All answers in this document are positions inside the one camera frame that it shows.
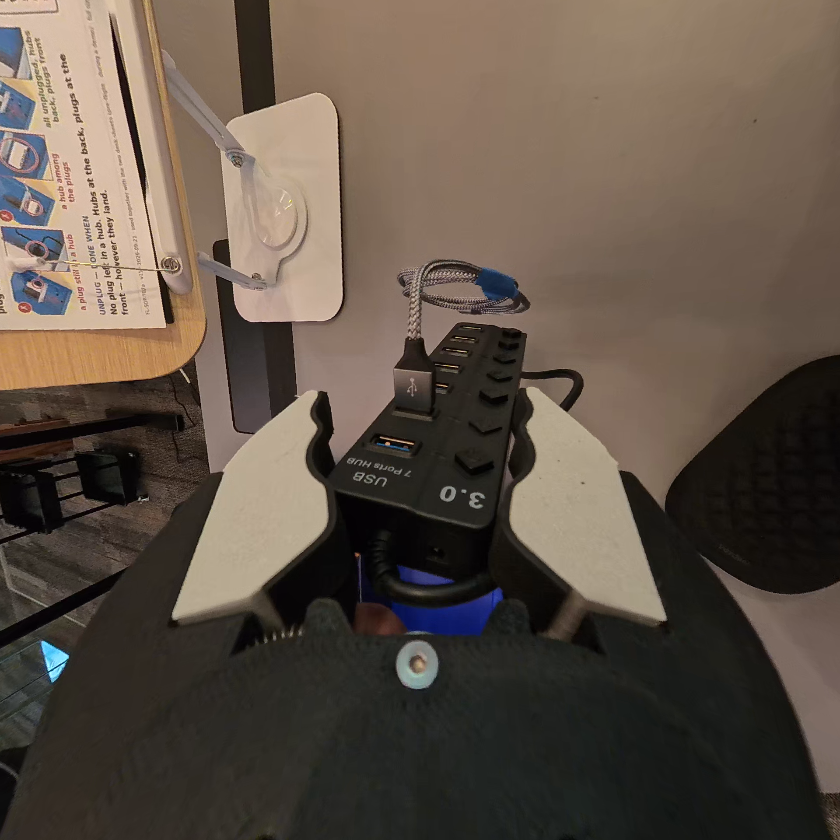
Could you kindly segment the black metal rack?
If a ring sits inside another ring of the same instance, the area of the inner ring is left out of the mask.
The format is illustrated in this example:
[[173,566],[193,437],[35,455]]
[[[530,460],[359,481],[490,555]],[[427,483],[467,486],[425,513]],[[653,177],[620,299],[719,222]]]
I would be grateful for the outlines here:
[[102,448],[77,452],[74,441],[136,427],[185,430],[180,413],[110,413],[96,421],[40,419],[2,424],[2,547],[49,535],[69,522],[141,501],[140,455]]

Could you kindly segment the instruction sheet on stand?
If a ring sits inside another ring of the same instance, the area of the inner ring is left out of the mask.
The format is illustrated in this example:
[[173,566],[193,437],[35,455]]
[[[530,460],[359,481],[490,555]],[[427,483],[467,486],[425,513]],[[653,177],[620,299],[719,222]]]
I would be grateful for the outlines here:
[[[130,113],[128,81],[117,53],[122,96],[138,161],[139,135]],[[163,279],[166,325],[161,329],[3,330],[2,390],[147,380],[174,372],[199,350],[207,329],[201,284],[180,296]]]

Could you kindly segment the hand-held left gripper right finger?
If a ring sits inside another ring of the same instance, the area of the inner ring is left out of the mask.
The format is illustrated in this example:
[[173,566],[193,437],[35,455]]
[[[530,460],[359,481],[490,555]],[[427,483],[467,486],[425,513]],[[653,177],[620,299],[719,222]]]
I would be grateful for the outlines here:
[[518,394],[492,541],[492,578],[532,631],[572,638],[592,615],[663,628],[667,615],[621,471],[539,388]]

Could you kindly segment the printed instruction sheet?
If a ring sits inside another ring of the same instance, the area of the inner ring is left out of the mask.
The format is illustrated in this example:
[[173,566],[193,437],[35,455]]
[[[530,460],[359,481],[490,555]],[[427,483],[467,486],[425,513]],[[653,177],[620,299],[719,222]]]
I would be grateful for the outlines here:
[[3,330],[161,329],[105,2],[2,2]]

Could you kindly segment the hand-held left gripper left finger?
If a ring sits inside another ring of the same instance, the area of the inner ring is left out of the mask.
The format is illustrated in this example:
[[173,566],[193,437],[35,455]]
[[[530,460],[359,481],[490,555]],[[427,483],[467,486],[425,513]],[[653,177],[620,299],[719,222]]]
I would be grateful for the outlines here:
[[303,393],[231,458],[174,604],[174,622],[251,614],[301,625],[318,599],[346,610],[346,527],[328,483],[326,392]]

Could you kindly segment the black foam wrist rest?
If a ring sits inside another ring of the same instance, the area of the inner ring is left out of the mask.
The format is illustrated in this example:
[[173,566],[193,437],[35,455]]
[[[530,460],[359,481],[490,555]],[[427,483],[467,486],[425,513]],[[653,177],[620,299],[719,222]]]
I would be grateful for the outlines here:
[[756,589],[839,580],[839,357],[793,370],[677,475],[665,510],[708,561]]

